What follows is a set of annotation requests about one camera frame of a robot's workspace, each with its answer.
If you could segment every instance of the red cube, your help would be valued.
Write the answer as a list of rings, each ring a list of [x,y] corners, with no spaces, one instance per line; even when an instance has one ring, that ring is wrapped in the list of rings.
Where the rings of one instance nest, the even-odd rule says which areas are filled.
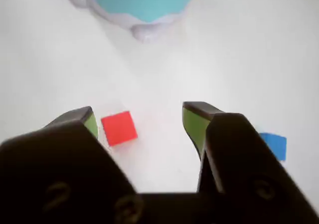
[[[110,146],[138,137],[129,111],[104,117],[101,121]]]

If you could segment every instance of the toy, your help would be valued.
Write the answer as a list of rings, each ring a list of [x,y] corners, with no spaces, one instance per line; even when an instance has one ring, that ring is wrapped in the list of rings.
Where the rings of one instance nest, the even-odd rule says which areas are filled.
[[[130,29],[140,41],[149,41],[177,20],[189,0],[71,0],[106,20]]]
[[[260,133],[259,135],[278,160],[286,160],[287,139],[285,137],[272,133]]]
[[[101,122],[110,146],[138,137],[129,111],[102,118]]]

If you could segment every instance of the white surface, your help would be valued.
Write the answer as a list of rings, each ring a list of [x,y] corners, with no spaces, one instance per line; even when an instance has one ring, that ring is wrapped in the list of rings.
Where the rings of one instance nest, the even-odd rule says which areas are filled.
[[[0,138],[91,105],[128,109],[139,140],[112,155],[139,191],[194,191],[186,100],[288,138],[285,166],[319,208],[319,0],[193,0],[153,44],[68,0],[0,0]]]

